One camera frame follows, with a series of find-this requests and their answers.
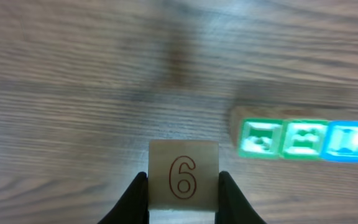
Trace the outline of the green letter wooden block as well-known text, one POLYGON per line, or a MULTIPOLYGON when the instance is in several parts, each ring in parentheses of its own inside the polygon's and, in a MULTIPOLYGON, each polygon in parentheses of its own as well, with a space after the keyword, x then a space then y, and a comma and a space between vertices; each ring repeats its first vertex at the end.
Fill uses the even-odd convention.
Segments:
POLYGON ((241 157, 277 159, 284 120, 254 106, 237 106, 229 114, 229 133, 241 157))

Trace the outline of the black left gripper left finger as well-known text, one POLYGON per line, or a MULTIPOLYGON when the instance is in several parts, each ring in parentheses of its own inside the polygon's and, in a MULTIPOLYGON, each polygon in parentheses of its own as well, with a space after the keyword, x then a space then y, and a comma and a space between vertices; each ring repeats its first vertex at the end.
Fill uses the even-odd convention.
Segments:
POLYGON ((147 174, 139 172, 98 224, 149 224, 147 174))

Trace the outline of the blue L wooden block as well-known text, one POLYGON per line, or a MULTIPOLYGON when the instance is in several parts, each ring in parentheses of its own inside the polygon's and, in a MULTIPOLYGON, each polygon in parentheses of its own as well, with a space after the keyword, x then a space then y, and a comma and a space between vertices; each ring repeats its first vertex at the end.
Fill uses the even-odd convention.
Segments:
POLYGON ((358 121, 330 122, 321 158, 329 162, 358 163, 358 121))

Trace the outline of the white wooden block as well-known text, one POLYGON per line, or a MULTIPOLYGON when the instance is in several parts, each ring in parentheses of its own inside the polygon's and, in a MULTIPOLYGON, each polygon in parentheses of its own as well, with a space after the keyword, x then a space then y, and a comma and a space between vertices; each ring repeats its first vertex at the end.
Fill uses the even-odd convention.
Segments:
POLYGON ((218 211, 219 143, 207 140, 151 140, 150 210, 218 211))

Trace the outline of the green B wooden block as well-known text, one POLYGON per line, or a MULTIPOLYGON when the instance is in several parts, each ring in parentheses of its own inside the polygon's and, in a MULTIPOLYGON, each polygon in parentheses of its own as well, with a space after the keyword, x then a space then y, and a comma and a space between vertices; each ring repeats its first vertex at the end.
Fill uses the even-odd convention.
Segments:
POLYGON ((283 134, 279 155, 283 159, 320 160, 329 124, 328 109, 283 108, 283 134))

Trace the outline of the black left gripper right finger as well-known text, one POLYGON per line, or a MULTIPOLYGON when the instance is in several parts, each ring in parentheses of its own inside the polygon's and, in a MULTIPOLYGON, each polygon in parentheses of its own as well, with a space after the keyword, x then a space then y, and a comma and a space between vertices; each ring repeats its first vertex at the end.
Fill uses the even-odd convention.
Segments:
POLYGON ((229 172, 219 173, 215 224, 266 224, 253 209, 229 172))

